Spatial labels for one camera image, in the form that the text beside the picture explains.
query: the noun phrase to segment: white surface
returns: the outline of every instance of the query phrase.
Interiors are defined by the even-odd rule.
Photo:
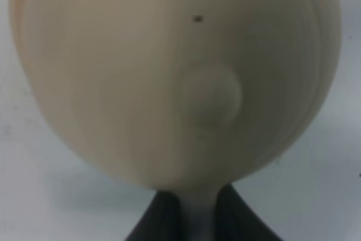
[[[0,240],[119,241],[153,195],[77,159],[39,114],[0,0]],[[285,240],[361,240],[361,0],[342,0],[344,46],[321,113],[278,161],[236,184]]]

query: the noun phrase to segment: white backdrop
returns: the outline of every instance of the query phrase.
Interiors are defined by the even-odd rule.
[[[341,0],[344,44],[332,91],[280,159],[236,184],[285,241],[361,240],[361,0]],[[0,241],[119,241],[153,192],[77,159],[41,117],[0,0]]]

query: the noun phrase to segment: cream-colored plastic object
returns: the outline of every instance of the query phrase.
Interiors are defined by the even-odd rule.
[[[154,189],[215,188],[302,133],[330,87],[338,0],[11,0],[38,105],[77,154]]]

